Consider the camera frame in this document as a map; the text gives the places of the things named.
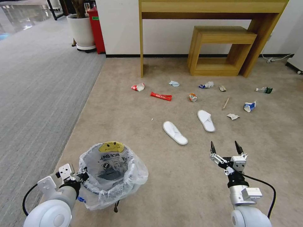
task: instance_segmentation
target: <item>black baseboard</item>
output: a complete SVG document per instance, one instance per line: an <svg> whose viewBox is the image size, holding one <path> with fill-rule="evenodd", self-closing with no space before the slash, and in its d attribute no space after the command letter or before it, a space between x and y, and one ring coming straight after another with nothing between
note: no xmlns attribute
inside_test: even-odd
<svg viewBox="0 0 303 227"><path fill-rule="evenodd" d="M288 54L264 54L264 57L283 57ZM187 58L188 54L144 54L144 57L150 57L150 58ZM107 58L137 58L140 57L140 55L106 55ZM227 54L200 54L199 57L227 57Z"/></svg>

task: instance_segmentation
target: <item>white plant pot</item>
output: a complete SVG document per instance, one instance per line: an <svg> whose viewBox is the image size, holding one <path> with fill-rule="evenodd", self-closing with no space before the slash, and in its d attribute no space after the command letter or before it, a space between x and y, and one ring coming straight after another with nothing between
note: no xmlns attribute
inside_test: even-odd
<svg viewBox="0 0 303 227"><path fill-rule="evenodd" d="M77 18L76 14L67 16L69 27L80 50L95 49L95 40L92 34L92 27L89 17Z"/></svg>

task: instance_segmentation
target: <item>yellow smiley face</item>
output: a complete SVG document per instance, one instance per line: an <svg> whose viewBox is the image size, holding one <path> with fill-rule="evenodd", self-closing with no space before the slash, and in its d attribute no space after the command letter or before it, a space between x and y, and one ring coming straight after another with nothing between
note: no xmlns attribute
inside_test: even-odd
<svg viewBox="0 0 303 227"><path fill-rule="evenodd" d="M116 141L106 142L103 143L102 146L99 148L101 153L104 152L122 152L124 150L124 144Z"/></svg>

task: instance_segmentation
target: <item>litter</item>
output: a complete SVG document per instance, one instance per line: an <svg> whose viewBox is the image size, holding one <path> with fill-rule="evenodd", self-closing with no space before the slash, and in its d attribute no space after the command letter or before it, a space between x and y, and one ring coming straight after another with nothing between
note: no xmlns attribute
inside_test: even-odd
<svg viewBox="0 0 303 227"><path fill-rule="evenodd" d="M164 99L164 100L167 100L167 101L171 101L171 99L173 97L171 95L160 95L160 94L153 93L153 92L151 92L151 96L154 96L154 97L160 98L160 99Z"/></svg>
<svg viewBox="0 0 303 227"><path fill-rule="evenodd" d="M172 81L172 80L168 84L172 85L173 87L178 87L180 85L178 82L175 82L175 81Z"/></svg>
<svg viewBox="0 0 303 227"><path fill-rule="evenodd" d="M142 90L144 90L144 88L145 88L145 84L144 83L140 83L140 84L132 86L132 89L137 90L137 91L142 91Z"/></svg>
<svg viewBox="0 0 303 227"><path fill-rule="evenodd" d="M211 120L211 114L207 113L204 110L198 111L198 118L201 121L203 127L208 132L214 132L216 130L212 120Z"/></svg>
<svg viewBox="0 0 303 227"><path fill-rule="evenodd" d="M254 108L256 108L257 101L254 101L253 103L246 102L244 104L244 110L247 112L251 112Z"/></svg>
<svg viewBox="0 0 303 227"><path fill-rule="evenodd" d="M98 143L80 156L79 172L87 168L79 197L89 210L104 209L135 193L145 184L148 170L143 161L118 141Z"/></svg>
<svg viewBox="0 0 303 227"><path fill-rule="evenodd" d="M271 87L256 88L256 91L262 92L265 94L270 94L273 92L273 88L271 88Z"/></svg>
<svg viewBox="0 0 303 227"><path fill-rule="evenodd" d="M189 93L189 100L191 101L191 102L195 102L195 101L197 101L197 96L196 96L196 94L194 94L194 93Z"/></svg>
<svg viewBox="0 0 303 227"><path fill-rule="evenodd" d="M225 88L223 85L221 85L221 86L219 87L219 89L220 89L220 91L226 91L226 88Z"/></svg>
<svg viewBox="0 0 303 227"><path fill-rule="evenodd" d="M213 86L214 86L214 82L208 81L206 84L201 84L198 87L204 89L204 88L210 88L210 87L213 87Z"/></svg>
<svg viewBox="0 0 303 227"><path fill-rule="evenodd" d="M225 107L226 107L226 105L227 105L228 101L229 101L229 97L227 98L227 100L226 100L226 102L225 102L224 106L222 107L222 110L224 110L224 109L225 109Z"/></svg>
<svg viewBox="0 0 303 227"><path fill-rule="evenodd" d="M233 113L230 113L230 114L228 114L228 115L226 115L227 117L230 117L232 120L236 120L237 118L239 118L239 116L238 115L235 115L235 114L233 114Z"/></svg>
<svg viewBox="0 0 303 227"><path fill-rule="evenodd" d="M185 145L188 143L188 139L185 138L180 131L177 129L177 127L170 121L166 121L163 123L163 129L164 131L178 144Z"/></svg>

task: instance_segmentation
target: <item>white slipper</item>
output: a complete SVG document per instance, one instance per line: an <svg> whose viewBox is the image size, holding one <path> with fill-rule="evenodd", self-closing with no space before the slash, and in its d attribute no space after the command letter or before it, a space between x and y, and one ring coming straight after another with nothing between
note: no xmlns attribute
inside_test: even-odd
<svg viewBox="0 0 303 227"><path fill-rule="evenodd" d="M187 138L185 138L180 131L177 129L177 127L171 123L170 121L166 121L163 123L163 129L164 131L178 144L185 145L188 143Z"/></svg>
<svg viewBox="0 0 303 227"><path fill-rule="evenodd" d="M216 130L212 120L211 120L211 114L207 113L204 110L198 111L198 118L200 119L201 123L203 124L203 127L208 132L214 132Z"/></svg>

